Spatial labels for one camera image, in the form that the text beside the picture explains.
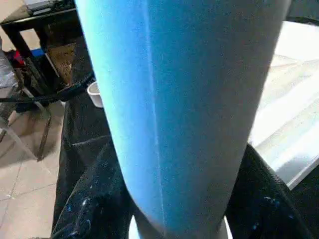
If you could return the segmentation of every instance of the white cup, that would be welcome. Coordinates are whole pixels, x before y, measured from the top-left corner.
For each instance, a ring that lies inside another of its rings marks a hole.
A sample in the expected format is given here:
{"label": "white cup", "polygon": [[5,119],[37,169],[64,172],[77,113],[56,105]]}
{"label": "white cup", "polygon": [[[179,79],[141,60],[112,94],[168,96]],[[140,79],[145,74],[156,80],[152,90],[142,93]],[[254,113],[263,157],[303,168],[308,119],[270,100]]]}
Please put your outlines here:
{"label": "white cup", "polygon": [[97,82],[93,82],[91,85],[89,85],[87,92],[88,92],[93,104],[96,107],[103,108],[102,99],[100,96],[100,91],[99,91]]}

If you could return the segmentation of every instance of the table leg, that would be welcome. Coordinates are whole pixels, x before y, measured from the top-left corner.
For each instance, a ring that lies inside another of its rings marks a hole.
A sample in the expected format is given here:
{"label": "table leg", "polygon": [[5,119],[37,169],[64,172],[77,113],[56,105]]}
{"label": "table leg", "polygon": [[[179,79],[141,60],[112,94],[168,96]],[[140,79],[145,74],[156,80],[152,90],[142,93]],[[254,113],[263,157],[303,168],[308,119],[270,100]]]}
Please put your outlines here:
{"label": "table leg", "polygon": [[46,77],[40,70],[38,63],[36,62],[20,32],[5,26],[3,26],[3,30],[8,35],[16,49],[19,51],[20,55],[24,58],[25,63],[30,68],[30,71],[34,75],[39,87],[44,91],[44,93],[52,93],[52,89],[49,87]]}

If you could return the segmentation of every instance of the blue cylinder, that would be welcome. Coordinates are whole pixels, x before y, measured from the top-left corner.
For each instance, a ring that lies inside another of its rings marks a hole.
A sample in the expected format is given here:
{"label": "blue cylinder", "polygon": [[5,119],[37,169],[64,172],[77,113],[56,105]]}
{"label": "blue cylinder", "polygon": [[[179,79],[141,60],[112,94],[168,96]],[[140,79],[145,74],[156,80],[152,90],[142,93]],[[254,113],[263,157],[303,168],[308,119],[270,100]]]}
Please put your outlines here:
{"label": "blue cylinder", "polygon": [[126,186],[162,236],[216,236],[289,2],[76,1]]}

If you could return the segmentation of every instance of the black wire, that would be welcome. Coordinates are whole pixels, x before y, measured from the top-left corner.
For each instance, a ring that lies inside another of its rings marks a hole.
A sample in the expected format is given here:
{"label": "black wire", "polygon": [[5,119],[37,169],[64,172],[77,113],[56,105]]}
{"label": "black wire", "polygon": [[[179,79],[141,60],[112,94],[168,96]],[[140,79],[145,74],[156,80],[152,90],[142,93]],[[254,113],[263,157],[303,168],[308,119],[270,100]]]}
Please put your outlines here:
{"label": "black wire", "polygon": [[37,96],[37,97],[25,97],[25,98],[17,98],[17,97],[10,97],[10,98],[0,98],[0,103],[11,102],[11,103],[52,103],[55,101],[68,101],[69,99],[83,93],[88,84],[92,81],[94,77],[94,73],[91,72],[84,80],[73,84],[72,86],[63,89],[56,94],[46,95],[46,96]]}

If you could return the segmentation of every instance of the tiled floor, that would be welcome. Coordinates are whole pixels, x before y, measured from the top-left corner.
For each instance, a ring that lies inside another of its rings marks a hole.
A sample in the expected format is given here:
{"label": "tiled floor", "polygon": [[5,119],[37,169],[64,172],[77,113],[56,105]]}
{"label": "tiled floor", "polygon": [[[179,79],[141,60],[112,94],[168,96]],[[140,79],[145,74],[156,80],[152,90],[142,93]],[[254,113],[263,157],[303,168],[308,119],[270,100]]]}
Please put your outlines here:
{"label": "tiled floor", "polygon": [[[64,107],[51,104],[50,111],[52,124],[41,162],[30,159],[7,135],[0,142],[0,239],[50,235]],[[44,125],[41,112],[35,111],[22,114],[12,128],[36,152]]]}

